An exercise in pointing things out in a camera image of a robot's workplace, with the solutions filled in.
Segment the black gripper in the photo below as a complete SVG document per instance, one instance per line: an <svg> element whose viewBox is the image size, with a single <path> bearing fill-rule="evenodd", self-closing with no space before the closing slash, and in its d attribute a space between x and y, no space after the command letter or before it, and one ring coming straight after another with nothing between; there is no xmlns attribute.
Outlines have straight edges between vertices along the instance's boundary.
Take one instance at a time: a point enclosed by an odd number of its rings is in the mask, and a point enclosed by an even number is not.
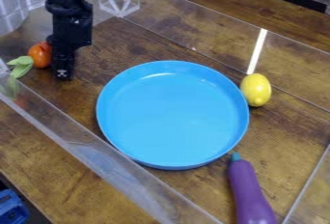
<svg viewBox="0 0 330 224"><path fill-rule="evenodd" d="M55 56L55 77L71 80L75 59L67 55L93 44L93 4L87 0L47 0L46 9L54 16L54 33L49 43Z"/></svg>

